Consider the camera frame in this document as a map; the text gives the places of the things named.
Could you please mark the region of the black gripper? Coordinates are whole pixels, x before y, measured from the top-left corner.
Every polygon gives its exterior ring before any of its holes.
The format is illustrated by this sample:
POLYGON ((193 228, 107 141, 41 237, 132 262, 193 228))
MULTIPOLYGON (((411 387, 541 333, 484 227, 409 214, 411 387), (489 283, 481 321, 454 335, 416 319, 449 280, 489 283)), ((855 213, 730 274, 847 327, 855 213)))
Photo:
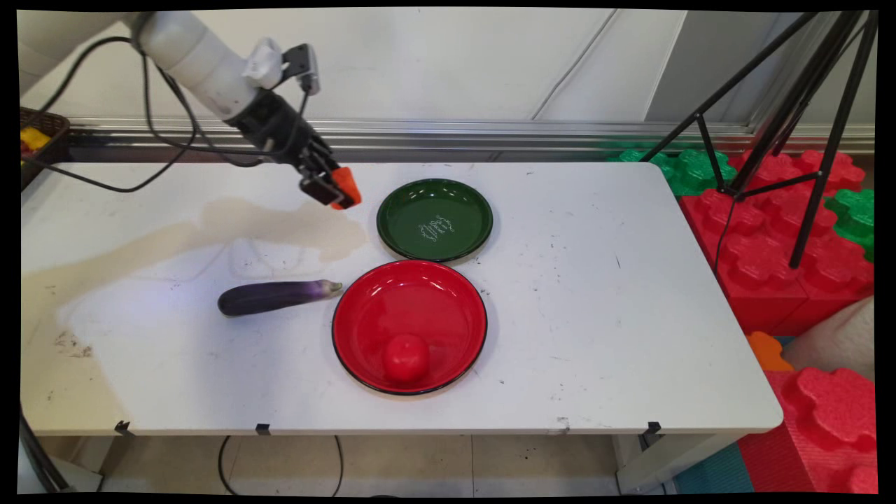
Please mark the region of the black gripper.
MULTIPOLYGON (((275 162, 313 173, 342 168, 320 134, 273 90, 256 90, 249 105, 225 123, 275 162)), ((321 204, 342 208, 344 192, 327 174, 303 175, 300 189, 321 204)))

